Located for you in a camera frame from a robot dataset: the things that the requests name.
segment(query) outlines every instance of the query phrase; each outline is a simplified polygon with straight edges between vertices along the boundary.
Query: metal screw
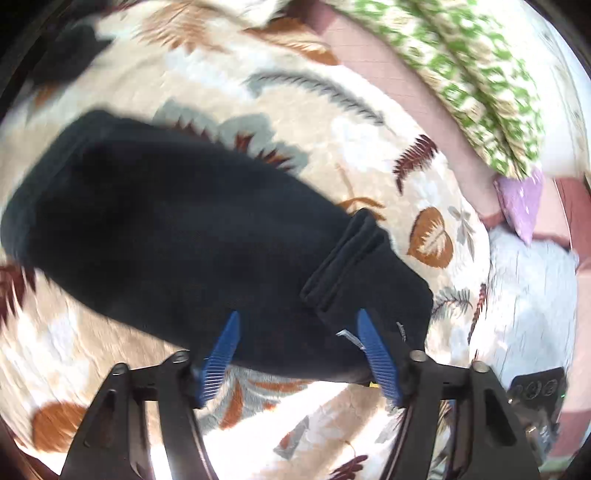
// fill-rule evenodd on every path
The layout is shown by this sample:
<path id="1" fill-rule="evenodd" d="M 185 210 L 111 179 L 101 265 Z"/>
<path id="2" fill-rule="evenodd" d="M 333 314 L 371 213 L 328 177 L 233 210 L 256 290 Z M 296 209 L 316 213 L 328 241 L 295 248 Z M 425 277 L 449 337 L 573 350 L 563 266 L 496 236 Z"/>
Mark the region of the metal screw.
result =
<path id="1" fill-rule="evenodd" d="M 117 364 L 113 367 L 112 374 L 113 375 L 121 375 L 127 371 L 127 365 L 125 364 Z"/>
<path id="2" fill-rule="evenodd" d="M 487 364 L 481 362 L 480 360 L 474 360 L 472 362 L 472 368 L 481 374 L 485 374 L 491 369 Z"/>
<path id="3" fill-rule="evenodd" d="M 410 358 L 415 362 L 424 362 L 427 360 L 427 354 L 421 350 L 413 350 L 410 352 Z"/>
<path id="4" fill-rule="evenodd" d="M 189 360 L 189 352 L 186 350 L 181 350 L 180 352 L 176 352 L 173 356 L 173 363 L 180 364 L 182 362 L 186 362 Z"/>

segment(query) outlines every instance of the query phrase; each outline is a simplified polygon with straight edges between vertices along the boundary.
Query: green and white textile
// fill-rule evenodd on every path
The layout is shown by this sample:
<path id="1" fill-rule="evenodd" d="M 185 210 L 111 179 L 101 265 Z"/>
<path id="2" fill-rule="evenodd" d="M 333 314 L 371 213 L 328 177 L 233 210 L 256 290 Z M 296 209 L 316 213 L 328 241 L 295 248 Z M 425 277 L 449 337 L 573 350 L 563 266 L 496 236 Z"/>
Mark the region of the green and white textile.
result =
<path id="1" fill-rule="evenodd" d="M 324 0 L 380 35 L 437 93 L 484 162 L 531 175 L 539 98 L 485 0 Z"/>

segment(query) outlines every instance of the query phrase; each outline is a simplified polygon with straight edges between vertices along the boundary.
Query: dark red fern print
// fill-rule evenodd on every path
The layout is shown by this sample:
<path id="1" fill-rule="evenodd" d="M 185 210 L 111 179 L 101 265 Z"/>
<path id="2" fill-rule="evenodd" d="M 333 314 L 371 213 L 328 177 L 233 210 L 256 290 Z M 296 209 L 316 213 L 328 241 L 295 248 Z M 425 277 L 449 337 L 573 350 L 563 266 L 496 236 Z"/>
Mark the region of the dark red fern print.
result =
<path id="1" fill-rule="evenodd" d="M 478 322 L 478 318 L 480 318 L 480 314 L 482 313 L 482 308 L 484 307 L 487 294 L 488 294 L 488 286 L 486 285 L 486 283 L 480 284 L 480 293 L 478 294 L 478 303 L 476 304 L 476 310 L 474 310 L 474 316 L 472 317 L 472 325 L 470 327 L 470 333 L 468 333 L 468 344 L 470 344 L 470 340 L 472 339 L 472 334 L 474 333 L 474 329 L 476 328 L 476 322 Z"/>
<path id="2" fill-rule="evenodd" d="M 331 473 L 329 480 L 353 480 L 360 470 L 363 470 L 363 463 L 368 459 L 367 455 L 359 455 L 353 460 L 344 463 Z"/>
<path id="3" fill-rule="evenodd" d="M 394 164 L 392 173 L 396 176 L 396 186 L 400 195 L 404 180 L 409 173 L 425 170 L 431 166 L 431 160 L 437 153 L 437 145 L 426 135 L 419 135 L 415 143 L 408 147 Z"/>
<path id="4" fill-rule="evenodd" d="M 200 138 L 201 140 L 205 140 L 211 143 L 219 143 L 218 141 L 215 141 L 206 130 L 202 130 L 199 132 L 192 124 L 187 124 L 183 126 L 180 122 L 176 122 L 174 125 L 171 126 L 171 128 L 173 130 L 189 134 L 192 137 Z M 248 155 L 248 147 L 250 146 L 254 136 L 255 134 L 238 132 L 236 134 L 236 138 L 234 139 L 234 150 Z M 274 148 L 268 153 L 265 153 L 264 150 L 261 150 L 254 158 L 256 160 L 261 160 L 264 163 L 268 163 L 269 165 L 272 165 L 275 168 L 282 168 L 284 171 L 291 170 L 289 166 L 284 166 L 283 164 L 286 161 L 291 160 L 292 157 L 286 157 L 284 155 L 281 155 L 280 153 L 277 153 L 276 148 Z"/>
<path id="5" fill-rule="evenodd" d="M 8 310 L 16 314 L 16 302 L 22 308 L 27 286 L 35 291 L 35 272 L 14 263 L 0 265 L 0 322 L 8 320 Z"/>

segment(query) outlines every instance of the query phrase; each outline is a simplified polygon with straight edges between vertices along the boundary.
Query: purple cloth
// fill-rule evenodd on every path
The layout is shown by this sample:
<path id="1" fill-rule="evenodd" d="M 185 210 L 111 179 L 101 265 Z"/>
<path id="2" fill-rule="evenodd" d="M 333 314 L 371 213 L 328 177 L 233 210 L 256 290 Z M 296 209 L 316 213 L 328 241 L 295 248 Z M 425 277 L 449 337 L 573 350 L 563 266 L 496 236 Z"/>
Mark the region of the purple cloth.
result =
<path id="1" fill-rule="evenodd" d="M 495 179 L 496 192 L 507 223 L 527 245 L 531 244 L 534 234 L 543 186 L 544 176 L 539 168 L 535 168 L 531 177 L 525 180 L 502 176 Z"/>

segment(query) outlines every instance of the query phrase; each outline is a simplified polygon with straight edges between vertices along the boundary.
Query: beige blanket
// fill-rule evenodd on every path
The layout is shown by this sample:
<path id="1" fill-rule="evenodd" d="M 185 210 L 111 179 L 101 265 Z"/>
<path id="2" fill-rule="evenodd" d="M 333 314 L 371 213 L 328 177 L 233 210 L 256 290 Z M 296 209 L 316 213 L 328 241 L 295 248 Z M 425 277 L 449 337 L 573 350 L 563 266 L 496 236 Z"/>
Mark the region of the beige blanket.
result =
<path id="1" fill-rule="evenodd" d="M 298 176 L 350 213 L 372 209 L 434 293 L 428 353 L 469 363 L 488 237 L 445 157 L 398 104 L 294 24 L 245 30 L 195 4 L 153 0 L 97 28 L 114 42 L 84 74 L 24 92 L 1 125 L 2 208 L 56 135 L 89 109 L 205 132 Z M 34 277 L 7 259 L 0 271 L 0 414 L 24 449 L 60 471 L 112 365 L 157 364 L 176 348 L 91 312 L 41 272 Z M 353 458 L 363 466 L 357 479 L 377 478 L 398 415 L 376 388 L 235 367 L 197 412 L 222 480 L 323 479 Z M 154 405 L 148 420 L 157 478 L 166 479 Z"/>

